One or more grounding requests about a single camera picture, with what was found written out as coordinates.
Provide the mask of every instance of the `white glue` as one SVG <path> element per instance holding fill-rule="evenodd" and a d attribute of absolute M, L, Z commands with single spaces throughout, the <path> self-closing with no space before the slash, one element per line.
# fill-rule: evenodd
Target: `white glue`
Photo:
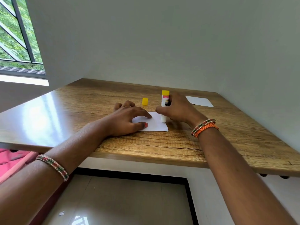
<path fill-rule="evenodd" d="M 168 106 L 169 105 L 169 95 L 170 91 L 163 90 L 162 96 L 161 96 L 161 106 Z M 166 122 L 167 117 L 165 115 L 160 115 L 160 121 L 161 122 Z"/>

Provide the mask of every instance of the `black floor border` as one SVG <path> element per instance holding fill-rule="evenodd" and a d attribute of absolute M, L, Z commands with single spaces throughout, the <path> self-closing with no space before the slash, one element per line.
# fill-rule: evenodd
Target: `black floor border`
<path fill-rule="evenodd" d="M 187 200 L 190 206 L 190 213 L 192 216 L 193 224 L 199 225 L 187 178 L 163 176 L 163 175 L 138 174 L 138 173 L 123 172 L 123 171 L 97 170 L 97 169 L 82 168 L 82 167 L 76 168 L 73 174 L 184 185 L 187 194 Z"/>

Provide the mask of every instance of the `green foliage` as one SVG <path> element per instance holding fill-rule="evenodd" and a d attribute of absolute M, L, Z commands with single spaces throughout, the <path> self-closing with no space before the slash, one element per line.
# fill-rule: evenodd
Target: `green foliage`
<path fill-rule="evenodd" d="M 11 7 L 11 9 L 13 9 L 11 0 L 3 0 L 3 1 L 5 1 L 5 3 L 7 3 Z M 35 61 L 42 62 L 40 50 L 38 48 L 38 43 L 35 38 L 32 23 L 26 6 L 26 2 L 25 0 L 17 0 L 17 3 L 27 32 L 28 40 L 30 42 L 32 52 L 35 57 Z M 24 41 L 17 19 L 13 17 L 2 5 L 0 5 L 0 21 L 3 24 L 5 24 L 6 27 L 9 28 L 9 30 L 13 32 L 20 40 Z M 15 41 L 10 35 L 8 35 L 2 28 L 0 28 L 0 42 L 3 43 L 7 48 L 9 48 L 17 57 L 19 57 L 20 60 L 30 61 L 26 49 L 24 49 L 17 41 Z M 0 48 L 0 58 L 12 59 L 1 48 Z M 27 63 L 18 63 L 18 62 L 0 60 L 0 65 L 44 70 L 44 66 L 40 64 L 27 64 Z"/>

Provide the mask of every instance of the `pink fabric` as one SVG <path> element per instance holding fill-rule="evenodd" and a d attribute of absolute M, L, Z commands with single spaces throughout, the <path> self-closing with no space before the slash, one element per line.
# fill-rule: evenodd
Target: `pink fabric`
<path fill-rule="evenodd" d="M 18 172 L 23 166 L 33 161 L 37 156 L 37 152 L 11 152 L 0 148 L 0 184 Z"/>

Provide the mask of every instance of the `hand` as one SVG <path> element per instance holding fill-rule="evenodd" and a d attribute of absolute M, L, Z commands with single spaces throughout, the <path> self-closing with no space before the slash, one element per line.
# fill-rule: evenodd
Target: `hand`
<path fill-rule="evenodd" d="M 137 132 L 148 127 L 146 122 L 132 123 L 132 119 L 137 116 L 152 116 L 143 108 L 135 106 L 131 101 L 126 101 L 124 104 L 116 103 L 114 113 L 100 119 L 107 126 L 108 136 L 122 136 Z"/>
<path fill-rule="evenodd" d="M 158 106 L 156 112 L 170 117 L 171 120 L 187 123 L 191 128 L 195 128 L 208 118 L 193 107 L 184 95 L 177 92 L 170 94 L 170 106 Z"/>

